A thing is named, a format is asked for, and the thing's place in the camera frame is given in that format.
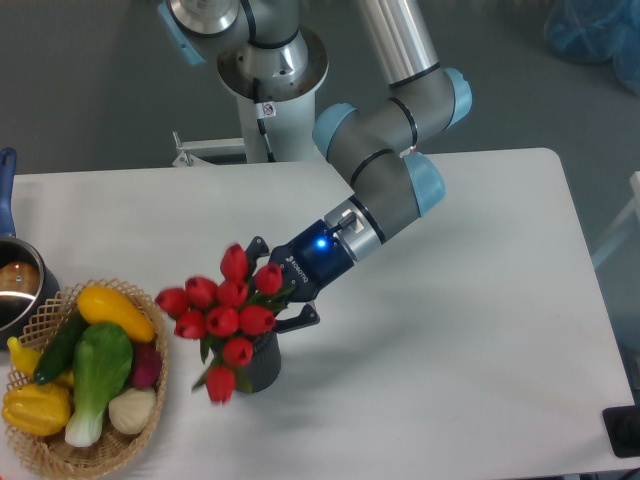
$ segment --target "yellow squash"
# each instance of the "yellow squash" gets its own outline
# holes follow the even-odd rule
[[[16,337],[10,337],[7,340],[11,363],[16,370],[24,373],[27,377],[33,377],[33,371],[40,360],[42,354],[32,348],[24,347]],[[55,383],[67,388],[73,388],[73,372],[67,370],[54,380]]]
[[[65,427],[70,417],[69,390],[54,383],[30,383],[4,395],[2,418],[23,432],[53,435]]]
[[[151,342],[156,331],[151,321],[123,293],[91,285],[78,294],[78,310],[91,325],[113,322],[124,328],[134,342]]]

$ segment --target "black vase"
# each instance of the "black vase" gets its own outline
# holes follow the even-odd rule
[[[247,382],[238,382],[236,390],[243,393],[264,390],[276,381],[281,365],[278,335],[269,331],[254,340],[251,363],[241,369]]]

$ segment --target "bok choy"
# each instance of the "bok choy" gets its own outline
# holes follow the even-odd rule
[[[87,328],[73,359],[75,412],[65,430],[65,442],[88,447],[100,438],[109,402],[124,386],[133,360],[133,346],[124,329],[111,322]]]

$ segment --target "green cucumber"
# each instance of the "green cucumber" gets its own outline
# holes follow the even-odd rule
[[[38,385],[52,382],[73,364],[76,344],[82,333],[89,328],[87,321],[76,309],[45,348],[35,370],[33,381]]]

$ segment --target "garlic bulb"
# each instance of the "garlic bulb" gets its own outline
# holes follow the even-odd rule
[[[147,424],[155,406],[153,388],[129,388],[109,402],[109,419],[120,433],[135,435]]]

